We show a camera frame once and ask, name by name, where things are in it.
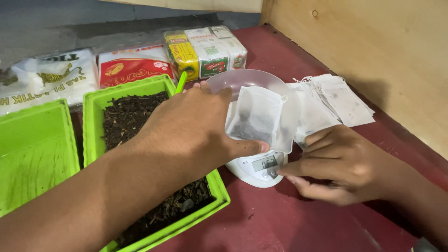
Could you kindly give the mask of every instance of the scale display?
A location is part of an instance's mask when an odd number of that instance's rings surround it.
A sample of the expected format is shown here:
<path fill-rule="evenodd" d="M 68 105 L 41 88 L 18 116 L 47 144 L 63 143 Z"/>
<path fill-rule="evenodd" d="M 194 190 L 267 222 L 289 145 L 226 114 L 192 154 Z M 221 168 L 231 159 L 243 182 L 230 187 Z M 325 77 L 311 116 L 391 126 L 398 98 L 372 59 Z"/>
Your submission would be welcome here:
<path fill-rule="evenodd" d="M 263 169 L 271 168 L 278 165 L 275 156 L 268 156 L 257 161 L 252 162 L 252 166 L 254 167 L 254 171 L 261 171 Z"/>

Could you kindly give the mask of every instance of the hand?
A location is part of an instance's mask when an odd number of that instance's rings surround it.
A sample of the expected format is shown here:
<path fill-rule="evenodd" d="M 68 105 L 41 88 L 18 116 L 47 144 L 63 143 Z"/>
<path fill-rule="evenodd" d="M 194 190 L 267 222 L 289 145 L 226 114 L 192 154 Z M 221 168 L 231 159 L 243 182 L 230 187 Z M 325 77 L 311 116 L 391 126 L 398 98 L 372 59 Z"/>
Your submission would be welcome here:
<path fill-rule="evenodd" d="M 336 205 L 368 200 L 395 200 L 405 195 L 409 177 L 417 171 L 344 125 L 336 125 L 305 138 L 300 160 L 278 174 L 287 176 L 304 197 Z M 331 180 L 328 185 L 301 177 Z"/>
<path fill-rule="evenodd" d="M 188 182 L 242 156 L 267 152 L 269 145 L 258 140 L 238 141 L 224 131 L 232 89 L 212 94 L 207 82 L 194 84 L 182 94 L 163 102 L 140 132 L 123 148 L 156 152 L 174 167 L 173 175 Z"/>

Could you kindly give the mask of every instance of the green plastic tray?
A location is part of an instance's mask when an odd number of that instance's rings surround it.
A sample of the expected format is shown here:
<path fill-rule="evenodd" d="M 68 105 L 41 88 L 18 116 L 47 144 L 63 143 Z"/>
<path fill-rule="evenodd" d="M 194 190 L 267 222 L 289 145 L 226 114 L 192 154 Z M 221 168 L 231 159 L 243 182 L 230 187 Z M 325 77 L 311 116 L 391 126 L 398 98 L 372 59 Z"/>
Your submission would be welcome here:
<path fill-rule="evenodd" d="M 0 217 L 77 173 L 65 99 L 0 117 Z"/>
<path fill-rule="evenodd" d="M 101 139 L 101 136 L 104 135 L 103 109 L 111 105 L 108 101 L 112 98 L 119 99 L 128 95 L 153 95 L 162 91 L 166 91 L 168 96 L 171 97 L 174 95 L 175 89 L 176 87 L 170 77 L 167 74 L 163 74 L 85 94 L 82 118 L 84 137 L 84 166 L 89 165 L 104 154 L 106 145 Z M 103 248 L 101 252 L 145 252 L 148 249 L 151 249 L 198 224 L 205 218 L 228 205 L 230 203 L 230 197 L 225 189 L 218 170 L 214 170 L 209 173 L 207 175 L 207 181 L 211 194 L 216 198 L 215 201 L 184 217 L 183 219 L 163 228 L 162 230 L 155 232 L 154 234 L 121 250 L 117 248 L 117 243 L 113 241 L 108 246 Z"/>

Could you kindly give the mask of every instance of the stack of tea bags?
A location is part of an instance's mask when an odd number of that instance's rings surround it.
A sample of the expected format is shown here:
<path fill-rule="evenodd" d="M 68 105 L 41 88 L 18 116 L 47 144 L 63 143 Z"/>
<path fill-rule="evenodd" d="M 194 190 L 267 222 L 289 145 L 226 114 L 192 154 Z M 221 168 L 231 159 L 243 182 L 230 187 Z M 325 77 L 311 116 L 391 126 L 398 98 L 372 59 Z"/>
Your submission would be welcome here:
<path fill-rule="evenodd" d="M 372 117 L 375 112 L 340 76 L 305 77 L 287 85 L 296 92 L 302 111 L 294 136 L 301 148 L 305 147 L 306 136 L 341 122 L 348 127 L 375 122 Z"/>

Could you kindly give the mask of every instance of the maroon tabletop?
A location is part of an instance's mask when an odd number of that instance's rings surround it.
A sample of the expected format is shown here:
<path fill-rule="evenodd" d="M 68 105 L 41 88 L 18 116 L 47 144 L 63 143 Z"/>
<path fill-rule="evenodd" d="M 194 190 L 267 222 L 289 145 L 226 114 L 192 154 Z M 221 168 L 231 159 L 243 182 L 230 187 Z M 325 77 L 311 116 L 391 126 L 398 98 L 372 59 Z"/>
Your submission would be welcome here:
<path fill-rule="evenodd" d="M 269 72 L 286 83 L 330 73 L 273 27 L 246 28 L 234 34 L 249 51 L 247 68 Z M 376 111 L 376 122 L 354 129 L 447 190 L 448 162 L 361 98 Z M 300 155 L 295 145 L 289 159 L 295 161 Z M 409 224 L 384 202 L 336 207 L 301 199 L 286 179 L 262 189 L 242 182 L 225 167 L 219 172 L 230 205 L 151 252 L 407 252 L 417 241 L 408 232 L 412 231 Z"/>

